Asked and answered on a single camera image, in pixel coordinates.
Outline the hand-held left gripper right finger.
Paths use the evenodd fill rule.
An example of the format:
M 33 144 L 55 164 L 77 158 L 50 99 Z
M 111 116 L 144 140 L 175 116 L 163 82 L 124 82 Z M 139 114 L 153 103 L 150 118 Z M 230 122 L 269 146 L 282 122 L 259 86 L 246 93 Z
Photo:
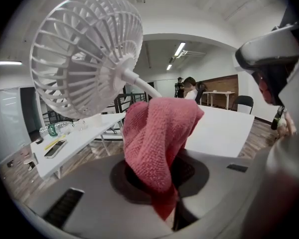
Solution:
M 245 177 L 252 160 L 182 149 L 173 162 L 173 183 L 178 191 L 173 230 L 203 218 L 216 207 L 236 182 Z

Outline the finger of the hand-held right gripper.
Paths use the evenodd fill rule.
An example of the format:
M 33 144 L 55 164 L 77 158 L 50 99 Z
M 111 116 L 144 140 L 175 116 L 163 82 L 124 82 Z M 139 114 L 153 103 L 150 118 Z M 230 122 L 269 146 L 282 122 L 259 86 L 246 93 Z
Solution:
M 279 94 L 287 85 L 293 71 L 293 61 L 280 59 L 261 59 L 255 62 L 252 76 L 265 102 L 272 106 L 283 106 Z
M 299 44 L 293 31 L 298 28 L 297 24 L 289 24 L 247 41 L 235 53 L 238 64 L 245 70 L 255 71 L 297 61 Z

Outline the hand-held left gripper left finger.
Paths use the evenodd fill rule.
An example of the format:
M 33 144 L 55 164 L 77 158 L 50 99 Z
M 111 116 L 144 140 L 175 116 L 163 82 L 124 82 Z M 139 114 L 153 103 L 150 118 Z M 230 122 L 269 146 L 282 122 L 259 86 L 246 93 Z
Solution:
M 151 197 L 130 183 L 133 171 L 118 154 L 87 162 L 31 201 L 31 209 L 47 212 L 68 190 L 79 196 L 61 227 L 85 239 L 157 239 L 173 233 L 151 205 Z

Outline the pink cloth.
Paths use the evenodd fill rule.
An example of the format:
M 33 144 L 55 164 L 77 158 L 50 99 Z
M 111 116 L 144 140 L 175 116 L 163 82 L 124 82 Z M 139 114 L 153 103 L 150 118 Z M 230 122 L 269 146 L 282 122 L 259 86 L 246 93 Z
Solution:
M 194 100 L 163 97 L 136 102 L 126 112 L 125 161 L 150 193 L 151 204 L 162 220 L 177 202 L 170 168 L 203 116 Z

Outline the small white desk fan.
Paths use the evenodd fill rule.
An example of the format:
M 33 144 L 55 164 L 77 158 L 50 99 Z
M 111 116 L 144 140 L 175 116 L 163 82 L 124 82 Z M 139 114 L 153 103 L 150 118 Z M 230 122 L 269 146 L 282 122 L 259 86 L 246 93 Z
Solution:
M 129 1 L 65 0 L 34 36 L 34 87 L 51 109 L 71 119 L 101 113 L 126 84 L 159 97 L 134 72 L 142 44 L 142 19 Z

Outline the white standing desk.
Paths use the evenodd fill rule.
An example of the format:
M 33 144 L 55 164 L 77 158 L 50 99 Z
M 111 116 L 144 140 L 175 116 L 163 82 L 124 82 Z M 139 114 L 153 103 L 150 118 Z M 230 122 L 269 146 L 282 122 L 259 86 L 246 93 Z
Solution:
M 226 92 L 220 92 L 220 91 L 207 91 L 204 92 L 205 95 L 207 95 L 207 105 L 213 107 L 213 96 L 214 95 L 224 95 L 226 97 L 226 109 L 229 110 L 229 96 L 235 94 L 235 92 L 226 91 Z

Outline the black folding chair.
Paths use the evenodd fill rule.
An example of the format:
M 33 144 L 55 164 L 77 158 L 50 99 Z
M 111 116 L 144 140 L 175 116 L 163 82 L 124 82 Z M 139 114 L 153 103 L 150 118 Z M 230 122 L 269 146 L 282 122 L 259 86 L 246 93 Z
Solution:
M 239 95 L 232 103 L 231 110 L 233 111 L 234 107 L 236 107 L 237 108 L 236 111 L 238 111 L 238 105 L 249 107 L 250 110 L 249 110 L 248 114 L 251 114 L 253 106 L 254 106 L 254 100 L 250 96 Z

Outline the white table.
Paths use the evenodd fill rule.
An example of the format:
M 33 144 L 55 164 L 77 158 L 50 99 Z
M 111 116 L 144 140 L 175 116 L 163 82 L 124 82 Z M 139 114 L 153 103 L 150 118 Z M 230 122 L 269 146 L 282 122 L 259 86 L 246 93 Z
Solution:
M 106 153 L 110 155 L 105 140 L 104 133 L 116 124 L 119 125 L 120 130 L 123 130 L 123 119 L 125 118 L 125 113 L 107 114 L 107 115 L 95 115 L 90 118 L 84 119 L 87 124 L 87 128 L 82 131 L 73 131 L 68 135 L 60 137 L 61 140 L 67 140 L 66 145 L 58 152 L 58 154 L 51 159 L 44 157 L 48 150 L 44 148 L 56 140 L 50 136 L 43 138 L 41 144 L 36 144 L 35 142 L 30 144 L 31 152 L 35 153 L 38 164 L 36 165 L 37 172 L 39 176 L 45 180 L 50 176 L 54 175 L 56 178 L 61 177 L 61 167 L 74 155 L 81 151 L 86 145 L 94 141 L 97 137 L 101 138 L 103 146 Z
M 185 149 L 215 156 L 238 157 L 252 128 L 254 116 L 199 106 L 204 111 Z

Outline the black office chair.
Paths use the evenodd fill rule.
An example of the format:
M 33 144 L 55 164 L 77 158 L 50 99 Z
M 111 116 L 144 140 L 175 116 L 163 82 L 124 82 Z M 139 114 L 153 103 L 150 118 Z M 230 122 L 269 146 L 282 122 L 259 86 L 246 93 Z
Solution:
M 199 105 L 201 103 L 201 97 L 202 97 L 203 93 L 206 91 L 206 85 L 204 84 L 203 81 L 199 81 L 196 83 L 195 88 L 197 91 L 195 101 Z

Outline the black smartphone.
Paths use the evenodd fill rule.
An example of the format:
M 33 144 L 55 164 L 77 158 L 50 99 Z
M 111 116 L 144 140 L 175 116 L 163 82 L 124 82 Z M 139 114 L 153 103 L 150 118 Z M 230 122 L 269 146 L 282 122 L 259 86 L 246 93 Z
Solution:
M 60 140 L 56 142 L 44 155 L 45 158 L 51 159 L 54 158 L 58 152 L 66 145 L 67 140 Z

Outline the yellow pencil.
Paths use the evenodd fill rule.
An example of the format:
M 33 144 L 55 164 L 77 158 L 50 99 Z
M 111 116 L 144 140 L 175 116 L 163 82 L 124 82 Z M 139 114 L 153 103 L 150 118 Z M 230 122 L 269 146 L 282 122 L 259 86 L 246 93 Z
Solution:
M 58 143 L 59 141 L 60 141 L 61 139 L 56 139 L 56 140 L 54 140 L 53 142 L 51 142 L 50 144 L 48 144 L 45 148 L 44 148 L 44 150 L 48 150 L 49 148 L 51 148 L 52 146 L 54 146 L 56 143 Z

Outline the grey table clamp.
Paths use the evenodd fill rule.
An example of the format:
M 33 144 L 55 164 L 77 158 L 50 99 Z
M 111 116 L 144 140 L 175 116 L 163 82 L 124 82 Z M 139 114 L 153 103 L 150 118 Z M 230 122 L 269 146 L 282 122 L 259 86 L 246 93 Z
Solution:
M 33 152 L 30 158 L 24 160 L 23 164 L 28 166 L 28 171 L 33 170 L 34 167 L 38 164 L 35 153 Z

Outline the clear plastic cup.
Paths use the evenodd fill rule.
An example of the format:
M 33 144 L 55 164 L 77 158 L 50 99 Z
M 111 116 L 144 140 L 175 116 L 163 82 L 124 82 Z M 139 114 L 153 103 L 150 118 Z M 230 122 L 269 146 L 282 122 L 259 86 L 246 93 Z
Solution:
M 87 124 L 83 119 L 73 122 L 72 126 L 75 131 L 82 131 L 87 128 Z

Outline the black metal railing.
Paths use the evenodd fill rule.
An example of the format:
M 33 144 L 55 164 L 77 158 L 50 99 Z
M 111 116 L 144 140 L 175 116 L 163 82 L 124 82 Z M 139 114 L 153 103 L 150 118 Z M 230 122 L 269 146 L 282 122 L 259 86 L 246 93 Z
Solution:
M 118 97 L 112 101 L 112 103 L 107 106 L 102 112 L 102 115 L 107 114 L 116 114 L 116 113 L 125 113 L 128 108 L 138 102 L 138 101 L 145 101 L 147 102 L 147 95 L 145 92 L 143 93 L 130 93 L 130 94 L 119 94 Z M 40 128 L 39 133 L 41 136 L 44 136 L 48 133 L 48 127 L 50 124 L 66 124 L 66 121 L 70 121 L 74 123 L 78 121 L 78 119 L 71 119 L 65 116 L 58 114 L 57 112 L 53 111 L 52 109 L 48 108 L 46 104 L 43 103 L 41 100 L 41 111 L 43 116 L 44 126 Z

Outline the frosted glass partition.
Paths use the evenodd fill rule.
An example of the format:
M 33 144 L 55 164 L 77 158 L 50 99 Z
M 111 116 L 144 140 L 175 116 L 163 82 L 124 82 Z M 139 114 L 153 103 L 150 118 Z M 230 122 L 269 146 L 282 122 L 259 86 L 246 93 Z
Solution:
M 0 90 L 0 163 L 28 144 L 19 89 Z

